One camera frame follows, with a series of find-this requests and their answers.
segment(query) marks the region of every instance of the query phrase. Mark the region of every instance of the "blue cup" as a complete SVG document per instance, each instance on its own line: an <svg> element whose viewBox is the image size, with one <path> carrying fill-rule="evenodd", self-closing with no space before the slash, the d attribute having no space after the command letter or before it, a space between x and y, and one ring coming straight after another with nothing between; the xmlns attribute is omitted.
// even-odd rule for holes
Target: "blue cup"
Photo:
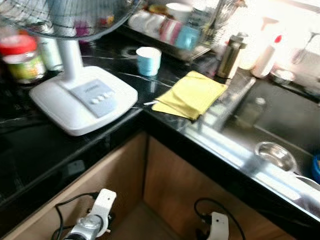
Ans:
<svg viewBox="0 0 320 240"><path fill-rule="evenodd" d="M154 47L140 47L136 50L138 71L144 76L158 74L161 63L161 51Z"/></svg>
<svg viewBox="0 0 320 240"><path fill-rule="evenodd" d="M179 49L192 51L198 42L200 31L190 26L183 26L176 41L175 46Z"/></svg>

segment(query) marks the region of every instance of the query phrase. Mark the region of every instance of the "mug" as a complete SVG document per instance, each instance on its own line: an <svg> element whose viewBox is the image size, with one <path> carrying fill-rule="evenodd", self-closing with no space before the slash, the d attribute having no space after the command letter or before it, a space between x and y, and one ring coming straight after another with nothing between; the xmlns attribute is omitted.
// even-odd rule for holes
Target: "mug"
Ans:
<svg viewBox="0 0 320 240"><path fill-rule="evenodd" d="M171 2L165 5L167 14L174 17L175 20L186 24L189 21L193 7L179 2Z"/></svg>
<svg viewBox="0 0 320 240"><path fill-rule="evenodd" d="M138 71L144 76L157 75L161 63L161 51L155 47L140 47L136 50Z"/></svg>
<svg viewBox="0 0 320 240"><path fill-rule="evenodd" d="M139 10L132 15L128 20L128 25L137 32L143 33L145 31L145 23L151 17L151 14L144 10Z"/></svg>
<svg viewBox="0 0 320 240"><path fill-rule="evenodd" d="M190 26L183 26L175 42L180 49L192 51L199 39L200 31Z"/></svg>
<svg viewBox="0 0 320 240"><path fill-rule="evenodd" d="M160 40L174 45L183 24L179 21L166 18L160 28Z"/></svg>
<svg viewBox="0 0 320 240"><path fill-rule="evenodd" d="M165 20L166 16L160 14L152 14L150 19L146 21L144 32L146 35L158 39L160 37L160 26Z"/></svg>

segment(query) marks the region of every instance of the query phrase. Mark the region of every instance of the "dish rack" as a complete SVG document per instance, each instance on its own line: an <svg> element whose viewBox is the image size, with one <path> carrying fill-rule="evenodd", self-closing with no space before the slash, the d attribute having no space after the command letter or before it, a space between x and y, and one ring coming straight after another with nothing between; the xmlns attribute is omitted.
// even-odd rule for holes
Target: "dish rack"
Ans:
<svg viewBox="0 0 320 240"><path fill-rule="evenodd" d="M182 60L184 62L192 62L194 59L199 56L207 53L211 49L207 46L198 45L193 49L193 51L189 51L186 49L180 49L175 47L174 45L168 44L166 42L155 39L151 36L147 36L139 31L133 30L127 23L120 26L117 31L131 39L134 39L142 44L147 46L155 47L160 49L163 53L168 54L176 59Z"/></svg>

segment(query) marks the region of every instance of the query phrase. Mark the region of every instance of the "wooden cabinet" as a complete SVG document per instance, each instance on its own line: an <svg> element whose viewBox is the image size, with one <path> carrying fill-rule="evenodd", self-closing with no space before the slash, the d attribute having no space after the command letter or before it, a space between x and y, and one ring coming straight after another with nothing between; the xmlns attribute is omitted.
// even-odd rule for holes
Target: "wooden cabinet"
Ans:
<svg viewBox="0 0 320 240"><path fill-rule="evenodd" d="M147 136L141 133L121 148L111 152L85 174L31 215L4 240L48 240L59 227L59 217L55 204L66 201L78 194L100 191L102 188L115 191L117 198L112 211L116 218L113 227L124 219L142 200L145 152ZM62 206L64 224L74 225L77 218L86 215L93 204L90 197L81 197ZM100 239L107 239L108 234Z"/></svg>
<svg viewBox="0 0 320 240"><path fill-rule="evenodd" d="M194 240L196 228L208 229L194 212L194 202L201 197L210 197L222 203L238 220L248 240L293 239L151 137L143 196L145 203L182 239ZM199 208L203 213L222 212L207 202ZM229 236L230 240L242 239L230 218Z"/></svg>

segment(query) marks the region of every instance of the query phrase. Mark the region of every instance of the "black marble countertop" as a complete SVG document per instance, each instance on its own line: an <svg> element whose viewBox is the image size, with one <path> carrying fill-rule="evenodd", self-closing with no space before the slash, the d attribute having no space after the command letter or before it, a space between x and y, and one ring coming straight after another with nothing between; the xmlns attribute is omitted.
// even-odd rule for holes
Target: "black marble countertop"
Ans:
<svg viewBox="0 0 320 240"><path fill-rule="evenodd" d="M195 122L155 112L145 103L189 71L224 80L214 76L218 62L210 52L193 63L163 55L158 75L141 76L135 56L140 46L111 33L81 47L85 65L101 67L138 91L138 101L127 113L83 136L69 136L55 126L31 102L28 88L0 82L0 238L139 131L155 137L292 236L314 236L320 227L318 193L220 134L255 80L239 70L227 82L228 90Z"/></svg>

